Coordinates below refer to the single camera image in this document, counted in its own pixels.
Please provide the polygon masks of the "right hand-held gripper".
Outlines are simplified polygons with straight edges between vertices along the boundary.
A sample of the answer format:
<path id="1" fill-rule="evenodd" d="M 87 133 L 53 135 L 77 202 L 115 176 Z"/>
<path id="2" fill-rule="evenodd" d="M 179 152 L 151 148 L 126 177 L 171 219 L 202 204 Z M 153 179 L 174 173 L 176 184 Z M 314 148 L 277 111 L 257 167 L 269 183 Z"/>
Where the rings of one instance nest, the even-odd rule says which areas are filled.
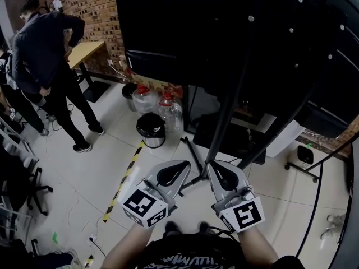
<path id="1" fill-rule="evenodd" d="M 260 197 L 249 189 L 242 190 L 249 185 L 242 169 L 220 160 L 208 162 L 206 168 L 218 201 L 211 207 L 230 233 L 240 233 L 265 221 Z"/>

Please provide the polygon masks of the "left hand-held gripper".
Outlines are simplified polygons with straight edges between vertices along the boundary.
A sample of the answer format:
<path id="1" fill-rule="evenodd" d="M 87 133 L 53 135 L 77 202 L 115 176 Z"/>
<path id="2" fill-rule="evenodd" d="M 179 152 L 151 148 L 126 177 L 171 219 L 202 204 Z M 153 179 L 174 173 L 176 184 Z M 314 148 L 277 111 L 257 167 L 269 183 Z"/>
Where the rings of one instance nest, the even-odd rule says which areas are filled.
<path id="1" fill-rule="evenodd" d="M 145 229 L 154 227 L 176 209 L 175 196 L 190 172 L 187 160 L 170 160 L 155 165 L 139 185 L 122 199 L 126 216 Z"/>

